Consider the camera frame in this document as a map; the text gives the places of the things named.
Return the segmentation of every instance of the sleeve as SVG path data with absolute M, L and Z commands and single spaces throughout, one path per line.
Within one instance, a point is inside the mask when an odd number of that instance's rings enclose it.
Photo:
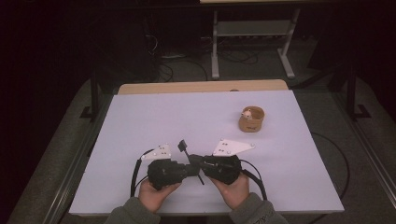
M 287 224 L 288 221 L 274 210 L 273 205 L 263 201 L 257 194 L 250 195 L 230 213 L 235 224 Z
M 124 206 L 115 208 L 105 224 L 158 224 L 160 216 L 151 213 L 136 197 L 130 198 Z

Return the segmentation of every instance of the gray carpet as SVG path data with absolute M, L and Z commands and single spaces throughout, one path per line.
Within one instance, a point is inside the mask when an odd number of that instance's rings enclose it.
M 306 68 L 315 44 L 314 40 L 294 40 L 290 45 L 288 55 L 297 76 L 294 80 L 286 79 L 280 60 L 277 58 L 275 50 L 279 42 L 265 44 L 266 49 L 249 51 L 259 53 L 258 62 L 254 64 L 232 63 L 220 58 L 220 79 L 282 78 L 289 85 L 298 84 L 317 72 Z M 244 53 L 236 50 L 232 54 L 243 57 Z M 203 81 L 205 80 L 204 70 L 207 76 L 211 71 L 209 54 L 198 58 L 180 59 L 180 61 L 167 63 L 174 70 L 174 81 Z M 325 77 L 305 90 L 295 91 L 319 153 L 340 195 L 346 188 L 348 166 L 350 172 L 349 184 L 342 198 L 346 211 L 327 215 L 316 223 L 395 223 L 395 207 L 378 181 L 364 146 L 351 128 L 351 121 L 345 115 L 342 106 L 345 98 L 344 92 L 341 91 L 335 95 L 325 89 L 329 78 Z M 165 79 L 166 75 L 163 74 L 160 81 L 163 82 Z M 74 182 L 70 185 L 71 189 L 67 191 L 68 193 L 62 194 L 65 190 L 61 188 L 67 171 L 73 168 L 71 164 L 76 153 L 84 145 L 87 133 L 95 133 L 92 127 L 94 124 L 88 119 L 79 117 L 84 107 L 90 105 L 89 84 L 87 82 L 81 87 L 69 106 L 8 223 L 43 223 L 46 220 L 46 223 L 93 224 L 103 223 L 106 220 L 105 217 L 77 217 L 67 213 L 67 207 L 73 200 L 73 193 L 78 186 L 88 157 L 84 156 L 79 161 Z M 356 125 L 364 131 L 389 175 L 396 176 L 395 123 L 377 102 L 367 84 L 361 80 L 358 81 L 357 102 L 365 105 L 372 117 L 359 119 Z M 63 195 L 62 200 L 52 204 L 59 195 Z M 54 206 L 58 208 L 56 213 L 53 212 Z M 285 215 L 285 217 L 290 223 L 310 223 L 318 215 Z M 188 221 L 187 217 L 164 217 L 162 223 L 187 223 Z M 230 219 L 211 217 L 206 220 L 206 223 L 230 223 Z

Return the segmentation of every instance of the desk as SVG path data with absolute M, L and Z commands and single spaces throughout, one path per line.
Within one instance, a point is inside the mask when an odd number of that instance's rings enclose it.
M 273 84 L 279 91 L 268 91 Z M 194 92 L 187 92 L 183 86 L 193 86 Z M 159 93 L 172 89 L 177 93 Z M 257 105 L 266 112 L 258 133 L 243 133 L 238 128 L 241 110 L 247 105 Z M 186 141 L 190 154 L 210 155 L 221 138 L 255 144 L 256 148 L 238 157 L 252 162 L 261 172 L 276 211 L 344 211 L 293 92 L 281 80 L 253 80 L 122 86 L 107 112 L 69 212 L 108 214 L 124 204 L 129 198 L 135 162 L 151 148 L 169 144 L 172 160 L 188 163 L 177 149 L 180 140 Z M 149 163 L 142 163 L 137 179 L 146 175 Z M 244 168 L 254 173 L 245 164 Z M 230 209 L 216 187 L 201 176 L 204 186 L 196 177 L 184 179 L 159 214 L 228 213 Z M 253 182 L 250 190 L 260 195 Z

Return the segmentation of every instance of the table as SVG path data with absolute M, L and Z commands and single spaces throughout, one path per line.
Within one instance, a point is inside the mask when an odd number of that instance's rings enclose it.
M 243 133 L 237 127 L 247 105 L 266 112 L 258 133 Z M 344 211 L 293 92 L 282 80 L 253 80 L 122 86 L 107 112 L 69 212 L 102 215 L 123 205 L 129 198 L 135 162 L 151 148 L 169 144 L 172 160 L 188 163 L 177 149 L 180 140 L 185 140 L 190 154 L 210 155 L 220 138 L 255 144 L 256 148 L 238 157 L 261 172 L 276 211 Z M 146 175 L 148 165 L 149 161 L 142 163 L 137 179 Z M 245 164 L 243 167 L 254 173 Z M 216 187 L 201 176 L 205 185 L 196 177 L 184 179 L 159 214 L 228 213 Z M 260 195 L 253 182 L 250 190 Z

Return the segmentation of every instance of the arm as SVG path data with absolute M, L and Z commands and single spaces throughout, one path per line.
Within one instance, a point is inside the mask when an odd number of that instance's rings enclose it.
M 155 213 L 160 209 L 166 197 L 177 189 L 175 184 L 156 190 L 146 179 L 142 182 L 139 197 L 130 198 L 124 206 L 115 208 L 108 217 L 106 224 L 157 224 L 160 216 Z
M 248 177 L 241 174 L 231 185 L 211 179 L 219 189 L 224 202 L 233 210 L 230 218 L 235 224 L 268 223 L 287 224 L 272 204 L 263 201 L 257 194 L 249 193 Z

